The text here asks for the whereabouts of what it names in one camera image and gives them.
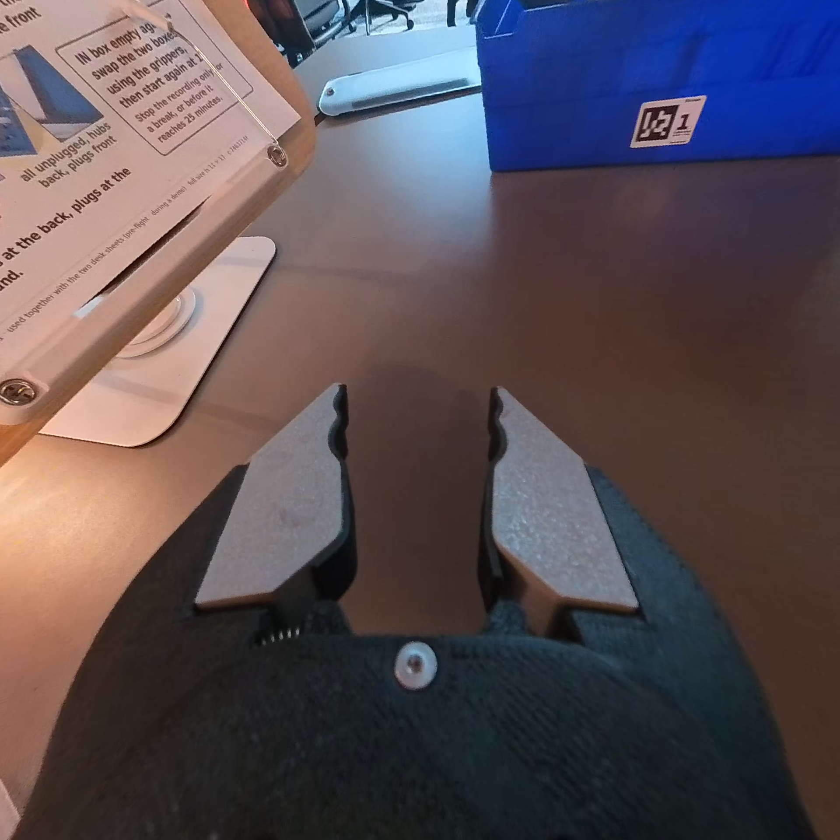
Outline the black office chair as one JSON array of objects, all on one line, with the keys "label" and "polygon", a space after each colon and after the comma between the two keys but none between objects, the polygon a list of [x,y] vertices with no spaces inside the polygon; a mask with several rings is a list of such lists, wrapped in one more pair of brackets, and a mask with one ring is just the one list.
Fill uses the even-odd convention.
[{"label": "black office chair", "polygon": [[292,69],[344,30],[356,31],[347,1],[246,1],[246,5]]}]

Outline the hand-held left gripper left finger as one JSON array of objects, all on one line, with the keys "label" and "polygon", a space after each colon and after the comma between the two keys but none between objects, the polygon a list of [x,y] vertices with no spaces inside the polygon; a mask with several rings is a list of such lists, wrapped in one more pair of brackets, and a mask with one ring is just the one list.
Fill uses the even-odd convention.
[{"label": "hand-held left gripper left finger", "polygon": [[354,510],[345,463],[347,388],[329,385],[248,462],[195,607],[307,611],[354,580]]}]

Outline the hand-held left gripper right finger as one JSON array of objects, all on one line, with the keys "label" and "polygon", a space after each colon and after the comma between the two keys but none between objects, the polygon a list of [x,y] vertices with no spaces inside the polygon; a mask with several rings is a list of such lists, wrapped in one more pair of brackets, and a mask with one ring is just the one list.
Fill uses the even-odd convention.
[{"label": "hand-held left gripper right finger", "polygon": [[560,635],[575,611],[638,615],[583,458],[500,386],[490,392],[488,433],[478,552],[486,613],[512,603],[537,636]]}]

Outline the white stand base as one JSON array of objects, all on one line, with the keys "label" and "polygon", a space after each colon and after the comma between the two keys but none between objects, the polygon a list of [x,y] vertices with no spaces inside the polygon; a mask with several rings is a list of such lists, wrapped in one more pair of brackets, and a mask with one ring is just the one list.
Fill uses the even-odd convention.
[{"label": "white stand base", "polygon": [[182,415],[276,255],[270,238],[236,238],[40,434],[122,448],[161,437]]}]

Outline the printed instruction sheet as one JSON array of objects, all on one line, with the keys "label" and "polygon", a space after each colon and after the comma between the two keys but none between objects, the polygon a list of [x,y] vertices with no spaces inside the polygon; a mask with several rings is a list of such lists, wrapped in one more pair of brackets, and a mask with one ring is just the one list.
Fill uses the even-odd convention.
[{"label": "printed instruction sheet", "polygon": [[245,2],[2,2],[2,366],[269,144],[301,90]]}]

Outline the translucent plastic bin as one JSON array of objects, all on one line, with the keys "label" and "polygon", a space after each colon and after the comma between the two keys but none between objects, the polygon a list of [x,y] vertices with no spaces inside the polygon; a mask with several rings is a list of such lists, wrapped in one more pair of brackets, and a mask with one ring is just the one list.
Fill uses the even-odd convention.
[{"label": "translucent plastic bin", "polygon": [[482,2],[494,172],[838,154],[839,2]]}]

